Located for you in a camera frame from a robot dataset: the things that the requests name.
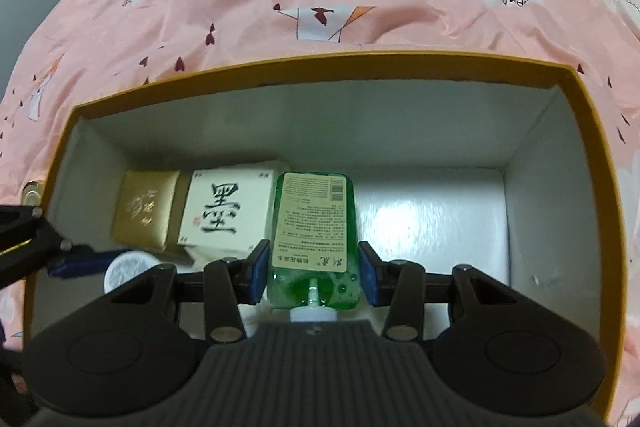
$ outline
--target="round container lid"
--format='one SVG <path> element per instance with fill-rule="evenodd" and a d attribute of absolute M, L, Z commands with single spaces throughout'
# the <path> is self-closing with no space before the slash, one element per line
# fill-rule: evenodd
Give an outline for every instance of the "round container lid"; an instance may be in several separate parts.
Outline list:
<path fill-rule="evenodd" d="M 291 322 L 335 322 L 338 312 L 327 306 L 299 306 L 289 311 Z"/>
<path fill-rule="evenodd" d="M 158 264 L 161 261 L 145 251 L 132 250 L 120 254 L 111 261 L 104 274 L 104 292 L 109 293 Z"/>

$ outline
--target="ribbed black surface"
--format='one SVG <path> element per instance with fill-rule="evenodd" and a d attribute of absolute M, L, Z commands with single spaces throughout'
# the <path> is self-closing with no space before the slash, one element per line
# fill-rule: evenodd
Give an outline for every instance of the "ribbed black surface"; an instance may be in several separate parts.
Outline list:
<path fill-rule="evenodd" d="M 254 338 L 210 348 L 177 394 L 108 420 L 44 412 L 33 426 L 414 427 L 601 426 L 586 409 L 545 419 L 482 410 L 455 395 L 415 344 L 369 323 L 262 325 Z"/>

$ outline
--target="pink fabric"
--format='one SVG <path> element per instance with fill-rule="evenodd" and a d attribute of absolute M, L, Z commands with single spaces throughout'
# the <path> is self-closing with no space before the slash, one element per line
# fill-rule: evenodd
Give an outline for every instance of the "pink fabric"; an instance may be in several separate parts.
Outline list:
<path fill-rule="evenodd" d="M 22 349 L 22 317 L 24 306 L 24 281 L 0 291 L 0 321 L 4 328 L 8 349 Z"/>
<path fill-rule="evenodd" d="M 25 45 L 0 105 L 0 202 L 17 203 L 26 182 L 46 176 L 75 105 L 160 78 L 415 47 L 570 64 L 604 123 L 625 211 L 629 327 L 609 418 L 622 425 L 640 398 L 639 36 L 640 0 L 62 0 Z"/>

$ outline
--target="green bottle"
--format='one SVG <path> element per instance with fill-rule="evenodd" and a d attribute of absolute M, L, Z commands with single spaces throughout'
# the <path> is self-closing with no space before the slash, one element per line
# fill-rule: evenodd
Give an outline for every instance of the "green bottle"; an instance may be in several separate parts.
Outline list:
<path fill-rule="evenodd" d="M 271 306 L 319 304 L 350 310 L 360 299 L 353 184 L 342 174 L 286 172 L 278 178 L 267 285 Z"/>

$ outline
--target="metal screw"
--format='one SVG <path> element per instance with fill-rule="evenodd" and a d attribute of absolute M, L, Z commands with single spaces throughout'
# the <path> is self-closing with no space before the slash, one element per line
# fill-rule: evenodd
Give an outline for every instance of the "metal screw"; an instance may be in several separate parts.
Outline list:
<path fill-rule="evenodd" d="M 220 326 L 211 331 L 211 338 L 222 344 L 237 342 L 242 338 L 242 331 L 233 326 Z"/>
<path fill-rule="evenodd" d="M 305 333 L 308 334 L 310 337 L 314 337 L 322 333 L 322 327 L 318 325 L 311 326 L 310 328 L 305 330 Z"/>
<path fill-rule="evenodd" d="M 391 326 L 386 330 L 386 336 L 393 341 L 407 342 L 412 341 L 418 337 L 418 330 L 413 326 L 406 326 L 404 324 L 399 326 Z"/>

